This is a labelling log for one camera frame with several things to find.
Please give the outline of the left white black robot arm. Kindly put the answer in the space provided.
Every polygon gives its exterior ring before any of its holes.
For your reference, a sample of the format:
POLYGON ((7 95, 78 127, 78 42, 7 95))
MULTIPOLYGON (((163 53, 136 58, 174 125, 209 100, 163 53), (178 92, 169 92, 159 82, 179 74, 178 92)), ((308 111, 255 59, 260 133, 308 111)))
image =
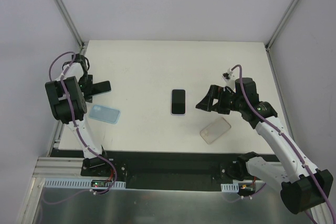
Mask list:
POLYGON ((73 132, 82 148, 82 168, 93 169, 99 176, 106 176, 110 173, 111 164, 102 144, 93 137, 86 114, 87 104, 92 103, 94 96, 110 92, 111 84, 109 81, 94 83, 89 69, 89 60, 84 55, 65 52, 49 66, 49 81, 45 83, 45 89, 53 117, 73 132), (71 55, 71 59, 62 64, 61 74, 53 79, 53 65, 65 55, 71 55))

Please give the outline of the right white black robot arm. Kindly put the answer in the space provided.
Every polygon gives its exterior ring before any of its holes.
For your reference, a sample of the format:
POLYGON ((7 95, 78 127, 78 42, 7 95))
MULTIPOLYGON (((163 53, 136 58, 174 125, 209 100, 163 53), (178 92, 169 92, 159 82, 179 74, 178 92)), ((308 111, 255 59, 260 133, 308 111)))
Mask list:
POLYGON ((282 202, 293 214, 323 203, 330 204, 332 174, 327 169, 320 170, 286 135, 275 109, 270 103, 260 101, 252 78, 236 80, 234 90, 211 85, 196 108, 219 114, 239 112, 268 143, 282 164, 282 169, 278 169, 259 154, 249 152, 238 156, 237 161, 227 167, 227 176, 236 180, 251 176, 263 180, 280 193, 282 202))

